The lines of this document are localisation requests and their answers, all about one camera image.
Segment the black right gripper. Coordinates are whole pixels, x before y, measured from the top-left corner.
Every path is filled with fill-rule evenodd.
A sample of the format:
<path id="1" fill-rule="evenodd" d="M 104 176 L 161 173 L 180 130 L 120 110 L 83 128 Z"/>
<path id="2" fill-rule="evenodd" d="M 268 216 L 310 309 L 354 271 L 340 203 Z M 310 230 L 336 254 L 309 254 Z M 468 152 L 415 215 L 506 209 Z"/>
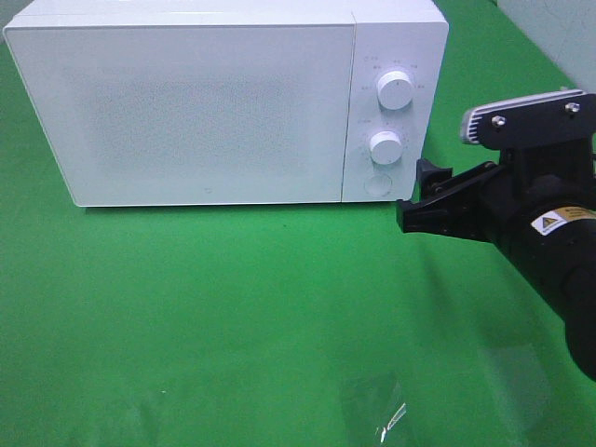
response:
<path id="1" fill-rule="evenodd" d="M 453 175 L 416 163 L 419 199 L 396 201 L 403 233 L 452 236 L 448 199 L 428 199 L 447 182 L 465 238 L 493 243 L 527 279 L 595 277 L 595 172 L 590 160 L 538 160 L 522 168 L 481 163 Z"/>

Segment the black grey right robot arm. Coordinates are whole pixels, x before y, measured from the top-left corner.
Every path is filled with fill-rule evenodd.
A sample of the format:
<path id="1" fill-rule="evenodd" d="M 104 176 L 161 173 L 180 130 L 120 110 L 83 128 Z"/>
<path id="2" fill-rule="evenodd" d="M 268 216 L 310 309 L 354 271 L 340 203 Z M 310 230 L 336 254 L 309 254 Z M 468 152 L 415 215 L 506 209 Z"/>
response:
<path id="1" fill-rule="evenodd" d="M 595 192 L 549 173 L 515 192 L 494 162 L 455 175 L 422 158 L 417 202 L 398 200 L 404 233 L 493 244 L 564 323 L 570 356 L 595 376 Z"/>

